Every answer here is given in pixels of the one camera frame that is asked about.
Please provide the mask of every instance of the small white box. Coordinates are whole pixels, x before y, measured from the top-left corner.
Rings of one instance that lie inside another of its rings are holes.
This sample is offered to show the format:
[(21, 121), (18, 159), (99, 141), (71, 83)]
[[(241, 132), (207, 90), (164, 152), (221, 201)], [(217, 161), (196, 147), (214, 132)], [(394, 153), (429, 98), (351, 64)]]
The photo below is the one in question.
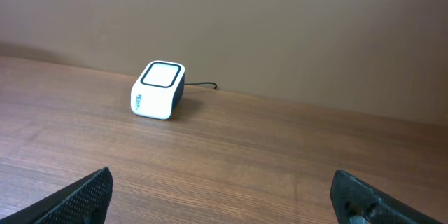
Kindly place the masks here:
[(183, 65), (161, 60), (149, 63), (132, 87), (132, 112), (149, 118), (168, 119), (182, 98), (184, 83)]

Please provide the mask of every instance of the beige wall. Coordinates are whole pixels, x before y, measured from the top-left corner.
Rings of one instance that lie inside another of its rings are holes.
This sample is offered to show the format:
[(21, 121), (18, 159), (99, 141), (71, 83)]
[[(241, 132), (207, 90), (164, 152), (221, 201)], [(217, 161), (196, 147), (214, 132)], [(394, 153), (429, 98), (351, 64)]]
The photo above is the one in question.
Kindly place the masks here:
[(0, 0), (0, 53), (448, 125), (448, 0)]

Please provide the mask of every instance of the tabletop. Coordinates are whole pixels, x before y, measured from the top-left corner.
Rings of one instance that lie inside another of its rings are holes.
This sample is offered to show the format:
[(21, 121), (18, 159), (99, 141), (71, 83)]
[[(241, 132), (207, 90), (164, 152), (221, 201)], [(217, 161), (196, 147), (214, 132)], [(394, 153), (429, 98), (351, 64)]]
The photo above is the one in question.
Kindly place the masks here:
[(136, 76), (0, 57), (0, 218), (108, 166), (107, 223), (336, 223), (344, 169), (448, 222), (448, 129), (186, 87), (134, 115)]

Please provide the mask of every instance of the wooden table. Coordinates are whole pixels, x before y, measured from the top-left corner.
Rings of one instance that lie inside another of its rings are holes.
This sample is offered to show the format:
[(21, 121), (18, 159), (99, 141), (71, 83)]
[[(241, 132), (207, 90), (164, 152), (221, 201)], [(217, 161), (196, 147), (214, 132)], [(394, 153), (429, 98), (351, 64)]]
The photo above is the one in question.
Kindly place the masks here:
[(336, 223), (345, 169), (448, 222), (448, 129), (203, 87), (171, 120), (137, 77), (0, 57), (0, 218), (109, 166), (107, 223)]

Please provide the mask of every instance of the black textured pad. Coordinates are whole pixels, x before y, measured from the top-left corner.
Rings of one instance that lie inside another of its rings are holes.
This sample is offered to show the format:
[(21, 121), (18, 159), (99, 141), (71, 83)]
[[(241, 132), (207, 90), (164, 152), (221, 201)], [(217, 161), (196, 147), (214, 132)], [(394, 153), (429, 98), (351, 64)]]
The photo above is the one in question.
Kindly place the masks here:
[(341, 224), (362, 223), (363, 218), (371, 224), (440, 223), (346, 171), (336, 171), (330, 197)]
[(104, 223), (112, 187), (112, 174), (105, 167), (0, 220), (0, 224)]

